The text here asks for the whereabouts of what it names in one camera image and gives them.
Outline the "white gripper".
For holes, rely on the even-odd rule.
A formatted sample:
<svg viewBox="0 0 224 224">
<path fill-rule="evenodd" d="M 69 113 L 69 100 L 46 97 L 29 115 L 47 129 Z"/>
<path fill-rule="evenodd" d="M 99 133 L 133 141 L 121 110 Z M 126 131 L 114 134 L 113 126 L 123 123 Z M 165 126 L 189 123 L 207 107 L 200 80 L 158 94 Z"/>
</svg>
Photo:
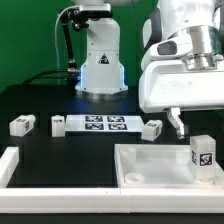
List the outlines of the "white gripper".
<svg viewBox="0 0 224 224">
<path fill-rule="evenodd" d="M 181 60 L 155 61 L 139 81 L 139 105 L 145 113 L 167 110 L 179 139 L 185 137 L 181 111 L 224 108 L 224 61 L 215 70 L 187 71 Z"/>
</svg>

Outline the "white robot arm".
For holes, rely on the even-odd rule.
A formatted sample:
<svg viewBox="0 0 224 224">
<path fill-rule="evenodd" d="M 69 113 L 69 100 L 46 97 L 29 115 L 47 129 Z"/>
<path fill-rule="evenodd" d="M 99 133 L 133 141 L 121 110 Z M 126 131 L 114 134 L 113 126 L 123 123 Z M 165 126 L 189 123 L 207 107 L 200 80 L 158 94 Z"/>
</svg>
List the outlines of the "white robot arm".
<svg viewBox="0 0 224 224">
<path fill-rule="evenodd" d="M 87 58 L 79 89 L 114 95 L 127 88 L 119 61 L 115 6 L 137 0 L 73 0 L 87 23 Z M 224 0 L 158 0 L 142 29 L 144 56 L 138 85 L 145 113 L 165 112 L 179 137 L 182 110 L 224 107 Z"/>
</svg>

